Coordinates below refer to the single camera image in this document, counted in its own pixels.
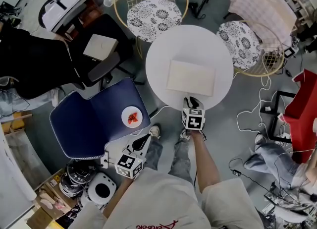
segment black and white marker cube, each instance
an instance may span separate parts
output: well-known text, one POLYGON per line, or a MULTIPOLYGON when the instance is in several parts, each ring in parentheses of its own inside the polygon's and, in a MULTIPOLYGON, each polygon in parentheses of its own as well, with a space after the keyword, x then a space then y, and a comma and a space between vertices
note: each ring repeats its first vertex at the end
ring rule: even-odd
POLYGON ((202 130, 205 123, 205 110, 183 108, 182 122, 186 129, 202 130))
POLYGON ((143 169, 144 162, 141 158, 122 153, 114 166, 118 174, 133 179, 143 169))

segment round white table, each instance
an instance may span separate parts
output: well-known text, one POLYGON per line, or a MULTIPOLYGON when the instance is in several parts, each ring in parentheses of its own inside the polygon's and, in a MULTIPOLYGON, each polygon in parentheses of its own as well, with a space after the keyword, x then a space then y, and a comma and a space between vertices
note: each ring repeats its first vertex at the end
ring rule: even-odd
POLYGON ((152 43, 146 59, 146 74, 154 93, 165 104, 181 111, 184 98, 193 96, 207 110, 217 105, 230 89, 233 78, 232 58, 216 34, 200 26, 181 25, 167 30, 152 43), (166 88, 170 61, 175 56, 180 60, 180 55, 184 56, 186 62, 215 69, 212 97, 166 88))

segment white plate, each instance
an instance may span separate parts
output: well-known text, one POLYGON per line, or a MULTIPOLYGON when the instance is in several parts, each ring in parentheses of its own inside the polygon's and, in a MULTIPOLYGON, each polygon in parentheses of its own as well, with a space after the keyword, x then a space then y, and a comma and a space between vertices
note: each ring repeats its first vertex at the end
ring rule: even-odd
POLYGON ((140 109, 138 109, 136 107, 127 107, 122 111, 121 120, 124 123, 124 125, 126 125, 127 127, 136 128, 136 127, 140 126, 140 124, 142 123, 143 116, 142 116, 140 109), (137 113, 137 120, 138 121, 132 122, 131 124, 129 124, 128 123, 129 116, 133 113, 137 113))

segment person's arm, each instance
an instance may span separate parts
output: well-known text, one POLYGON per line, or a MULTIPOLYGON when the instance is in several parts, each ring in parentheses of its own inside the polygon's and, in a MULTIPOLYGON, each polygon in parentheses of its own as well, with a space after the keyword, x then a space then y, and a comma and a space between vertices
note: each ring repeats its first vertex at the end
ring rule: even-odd
POLYGON ((124 178, 122 184, 118 188, 118 190, 115 192, 113 197, 111 198, 110 202, 107 204, 103 211, 103 215, 108 219, 115 209, 116 205, 120 201, 121 197, 124 195, 125 191, 129 188, 129 186, 132 184, 133 179, 124 178))
POLYGON ((204 143, 202 134, 193 130, 191 135, 195 144, 198 185, 202 193, 206 187, 219 183, 220 176, 218 168, 204 143))
POLYGON ((307 179, 314 184, 317 180, 317 150, 314 151, 312 154, 311 159, 308 162, 307 170, 306 170, 306 177, 307 179))

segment pink checkered cloth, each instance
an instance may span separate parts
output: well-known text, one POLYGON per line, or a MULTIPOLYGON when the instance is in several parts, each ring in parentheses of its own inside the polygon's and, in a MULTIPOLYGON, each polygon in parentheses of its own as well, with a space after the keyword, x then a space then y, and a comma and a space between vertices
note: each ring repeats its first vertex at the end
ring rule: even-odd
MULTIPOLYGON (((285 0, 230 0, 229 12, 236 13, 244 20, 255 21, 275 33, 281 43, 290 43, 290 34, 296 21, 296 15, 285 0)), ((260 25, 250 25, 251 29, 268 42, 272 32, 260 25)))

